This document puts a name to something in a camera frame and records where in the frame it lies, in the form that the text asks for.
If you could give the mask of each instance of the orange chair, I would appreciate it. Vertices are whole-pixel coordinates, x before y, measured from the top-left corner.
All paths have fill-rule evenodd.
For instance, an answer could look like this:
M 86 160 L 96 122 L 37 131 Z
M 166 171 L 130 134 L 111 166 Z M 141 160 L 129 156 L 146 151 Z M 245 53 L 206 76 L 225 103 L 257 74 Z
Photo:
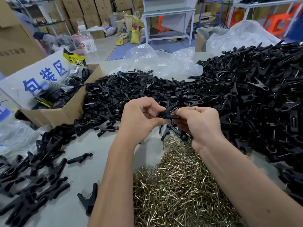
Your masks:
M 268 17 L 266 18 L 265 22 L 263 23 L 263 28 L 266 27 L 268 21 L 270 21 L 269 26 L 267 28 L 265 28 L 269 33 L 278 36 L 279 38 L 283 37 L 283 34 L 286 30 L 286 27 L 288 26 L 288 23 L 290 21 L 291 18 L 294 17 L 295 12 L 297 11 L 298 7 L 300 6 L 301 3 L 295 3 L 293 4 L 290 12 L 287 13 L 283 13 L 283 14 L 271 14 L 268 15 Z M 278 26 L 279 24 L 282 22 L 282 28 L 279 29 Z
M 162 26 L 161 26 L 162 20 L 163 20 L 163 16 L 160 16 L 160 17 L 159 17 L 159 23 L 158 23 L 158 30 L 159 30 L 159 31 L 165 30 L 166 32 L 168 32 L 168 31 L 169 31 L 168 28 L 165 28 L 165 27 L 162 27 Z
M 225 20 L 225 25 L 227 25 L 228 18 L 229 18 L 230 11 L 228 12 Z M 232 27 L 233 25 L 237 24 L 241 20 L 243 20 L 244 12 L 240 10 L 235 10 L 232 13 L 232 20 L 230 21 L 229 27 Z
M 269 26 L 265 29 L 272 35 L 282 38 L 286 26 L 288 25 L 289 19 L 290 19 L 290 14 L 273 14 L 267 17 L 267 19 L 263 24 L 263 27 L 265 28 L 267 22 L 270 20 L 271 22 L 269 23 Z M 282 21 L 284 21 L 282 28 L 279 29 L 278 26 Z

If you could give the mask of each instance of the forearm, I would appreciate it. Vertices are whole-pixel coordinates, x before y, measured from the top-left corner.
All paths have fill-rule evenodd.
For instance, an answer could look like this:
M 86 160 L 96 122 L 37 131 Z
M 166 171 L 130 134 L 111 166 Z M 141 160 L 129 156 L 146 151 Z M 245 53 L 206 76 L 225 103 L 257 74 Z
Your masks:
M 135 145 L 118 133 L 108 158 L 88 227 L 134 226 L 133 166 Z
M 303 208 L 227 140 L 199 154 L 248 226 L 302 226 Z

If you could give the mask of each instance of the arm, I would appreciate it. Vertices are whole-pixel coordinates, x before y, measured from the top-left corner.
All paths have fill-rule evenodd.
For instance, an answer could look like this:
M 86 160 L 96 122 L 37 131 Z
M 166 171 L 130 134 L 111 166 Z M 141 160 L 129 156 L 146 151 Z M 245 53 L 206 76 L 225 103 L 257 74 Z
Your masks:
M 108 152 L 107 162 L 88 227 L 134 226 L 133 165 L 135 147 L 156 126 L 167 123 L 155 118 L 165 110 L 153 98 L 131 100 L 124 107 L 120 128 Z M 150 114 L 148 119 L 143 113 Z
M 251 227 L 299 227 L 303 207 L 264 175 L 222 134 L 213 108 L 182 108 L 178 127 L 194 137 L 192 146 L 237 211 Z

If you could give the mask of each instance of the hand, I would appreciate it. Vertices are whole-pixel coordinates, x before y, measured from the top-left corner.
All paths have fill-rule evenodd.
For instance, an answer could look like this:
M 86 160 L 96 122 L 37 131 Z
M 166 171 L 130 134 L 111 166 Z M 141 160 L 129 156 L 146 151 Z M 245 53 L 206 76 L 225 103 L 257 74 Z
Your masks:
M 216 109 L 211 107 L 182 107 L 174 114 L 181 117 L 181 119 L 174 119 L 174 123 L 181 130 L 194 137 L 191 144 L 198 153 L 200 149 L 210 147 L 214 142 L 225 140 Z
M 135 146 L 138 145 L 156 126 L 168 123 L 166 119 L 156 118 L 158 112 L 165 109 L 153 98 L 130 100 L 124 106 L 118 134 L 127 137 Z

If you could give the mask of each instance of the person's right hand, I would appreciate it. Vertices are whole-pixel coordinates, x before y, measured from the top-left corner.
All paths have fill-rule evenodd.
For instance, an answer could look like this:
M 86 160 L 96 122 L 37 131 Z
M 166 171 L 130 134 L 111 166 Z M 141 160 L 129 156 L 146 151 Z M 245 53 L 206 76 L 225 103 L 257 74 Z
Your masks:
M 220 126 L 218 111 L 211 107 L 182 107 L 174 114 L 181 119 L 174 119 L 177 126 L 190 133 L 194 138 L 192 147 L 200 152 L 201 149 L 211 148 L 216 142 L 226 140 Z

